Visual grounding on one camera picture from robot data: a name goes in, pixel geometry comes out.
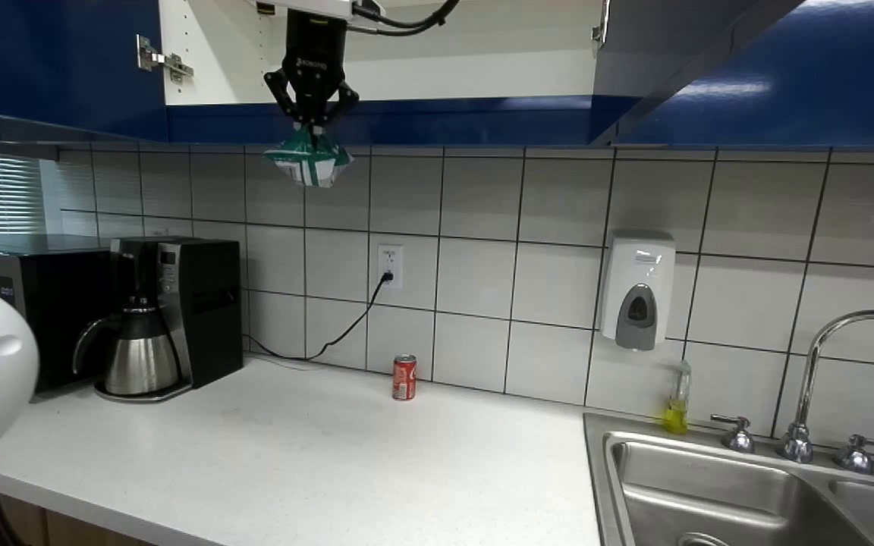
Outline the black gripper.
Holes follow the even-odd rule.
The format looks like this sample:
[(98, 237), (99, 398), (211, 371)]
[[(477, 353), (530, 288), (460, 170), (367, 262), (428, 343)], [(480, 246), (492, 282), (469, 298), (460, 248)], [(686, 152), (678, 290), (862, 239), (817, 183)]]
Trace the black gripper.
[(358, 107), (358, 91), (346, 86), (344, 53), (344, 17), (289, 11), (286, 57), (263, 73), (263, 86), (293, 130), (325, 133)]

